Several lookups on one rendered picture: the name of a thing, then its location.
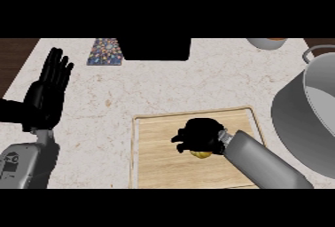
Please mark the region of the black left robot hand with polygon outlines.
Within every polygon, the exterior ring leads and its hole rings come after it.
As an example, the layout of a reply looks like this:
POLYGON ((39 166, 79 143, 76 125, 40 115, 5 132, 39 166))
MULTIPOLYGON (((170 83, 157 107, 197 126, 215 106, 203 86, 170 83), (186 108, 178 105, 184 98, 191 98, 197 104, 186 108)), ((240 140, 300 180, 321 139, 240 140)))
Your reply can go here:
POLYGON ((20 123, 23 131, 52 130, 63 118, 64 96, 74 63, 64 50, 52 48, 40 79, 30 85, 23 102, 0 98, 0 122, 20 123))

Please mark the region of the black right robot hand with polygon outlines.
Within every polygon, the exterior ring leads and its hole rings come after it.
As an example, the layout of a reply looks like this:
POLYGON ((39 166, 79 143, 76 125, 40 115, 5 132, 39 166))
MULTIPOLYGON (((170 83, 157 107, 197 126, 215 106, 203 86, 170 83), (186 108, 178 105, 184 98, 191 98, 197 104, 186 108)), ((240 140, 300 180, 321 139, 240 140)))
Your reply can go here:
POLYGON ((216 119, 194 118, 186 122, 186 126, 179 129, 178 135, 172 138, 172 142, 178 144, 178 151, 185 150, 210 152, 222 155, 226 149, 225 143, 219 140, 219 132, 226 128, 216 119))

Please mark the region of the yellow squash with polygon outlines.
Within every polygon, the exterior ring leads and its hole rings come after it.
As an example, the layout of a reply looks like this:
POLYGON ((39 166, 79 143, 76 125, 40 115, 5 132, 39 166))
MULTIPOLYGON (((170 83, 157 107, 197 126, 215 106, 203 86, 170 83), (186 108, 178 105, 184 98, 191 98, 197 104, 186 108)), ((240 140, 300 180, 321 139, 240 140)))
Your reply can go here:
POLYGON ((191 151, 191 154, 200 158, 200 159, 206 159, 209 158, 212 155, 213 155, 213 152, 195 152, 195 151, 191 151))

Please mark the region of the pale wooden tray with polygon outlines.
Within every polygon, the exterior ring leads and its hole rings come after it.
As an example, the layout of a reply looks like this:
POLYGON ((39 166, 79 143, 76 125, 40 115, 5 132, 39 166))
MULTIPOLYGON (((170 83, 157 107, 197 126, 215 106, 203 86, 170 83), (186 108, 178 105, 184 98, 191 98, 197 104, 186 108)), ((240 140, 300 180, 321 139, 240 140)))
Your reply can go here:
POLYGON ((213 118, 231 134, 246 131, 260 143, 265 136, 251 106, 197 112, 136 115, 133 117, 130 186, 139 189, 213 188, 251 189, 248 180, 226 158, 200 159, 179 152, 170 139, 192 118, 213 118))

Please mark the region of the large grey metal pot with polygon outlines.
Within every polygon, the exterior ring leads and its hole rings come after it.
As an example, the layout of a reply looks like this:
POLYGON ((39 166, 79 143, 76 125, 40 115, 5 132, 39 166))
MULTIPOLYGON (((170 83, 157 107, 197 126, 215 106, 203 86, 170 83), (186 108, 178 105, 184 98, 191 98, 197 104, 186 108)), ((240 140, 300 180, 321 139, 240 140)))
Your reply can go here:
POLYGON ((303 54, 306 69, 272 101, 272 123, 294 157, 335 179, 335 52, 307 57, 327 48, 335 44, 316 45, 303 54))

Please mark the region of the colourful patterned box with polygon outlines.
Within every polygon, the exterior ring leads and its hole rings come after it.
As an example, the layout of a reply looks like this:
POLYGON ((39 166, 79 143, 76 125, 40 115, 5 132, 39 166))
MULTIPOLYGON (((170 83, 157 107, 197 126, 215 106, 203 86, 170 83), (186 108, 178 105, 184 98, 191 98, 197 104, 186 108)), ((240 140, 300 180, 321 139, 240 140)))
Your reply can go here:
POLYGON ((88 57, 89 66, 120 66, 123 52, 116 38, 98 38, 88 57))

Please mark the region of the black appliance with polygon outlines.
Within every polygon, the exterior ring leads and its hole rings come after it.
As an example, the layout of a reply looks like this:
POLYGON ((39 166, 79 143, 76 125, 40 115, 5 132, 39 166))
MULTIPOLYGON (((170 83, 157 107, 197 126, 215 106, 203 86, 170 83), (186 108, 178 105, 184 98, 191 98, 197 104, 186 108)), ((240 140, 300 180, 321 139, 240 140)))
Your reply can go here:
POLYGON ((119 38, 126 60, 186 61, 191 56, 191 38, 119 38))

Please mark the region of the grey bowl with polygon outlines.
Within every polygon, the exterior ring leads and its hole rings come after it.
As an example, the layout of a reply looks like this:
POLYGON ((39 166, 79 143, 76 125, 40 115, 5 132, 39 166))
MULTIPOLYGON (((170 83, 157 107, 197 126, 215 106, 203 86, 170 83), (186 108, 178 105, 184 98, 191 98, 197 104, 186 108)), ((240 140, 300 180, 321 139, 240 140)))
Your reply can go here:
POLYGON ((284 46, 287 39, 250 38, 248 42, 262 50, 278 50, 284 46))

